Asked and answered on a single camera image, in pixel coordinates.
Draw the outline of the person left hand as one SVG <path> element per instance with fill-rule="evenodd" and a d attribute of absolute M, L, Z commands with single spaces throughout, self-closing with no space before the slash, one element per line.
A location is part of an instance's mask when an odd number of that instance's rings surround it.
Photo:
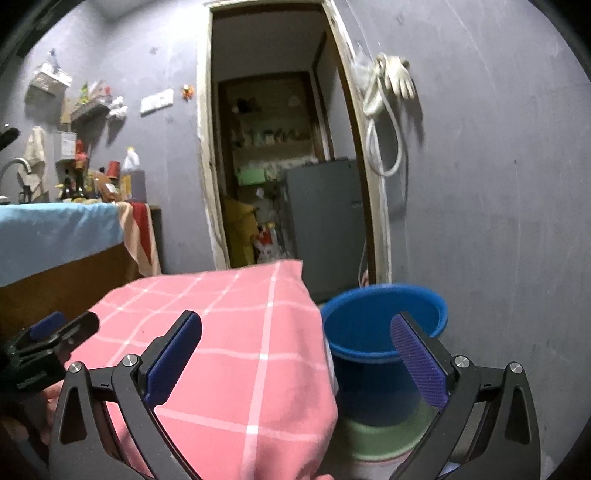
<path fill-rule="evenodd" d="M 46 446 L 50 444 L 62 386 L 63 381 L 59 381 L 22 402 L 26 417 L 33 426 L 33 431 L 39 435 L 40 440 Z"/>

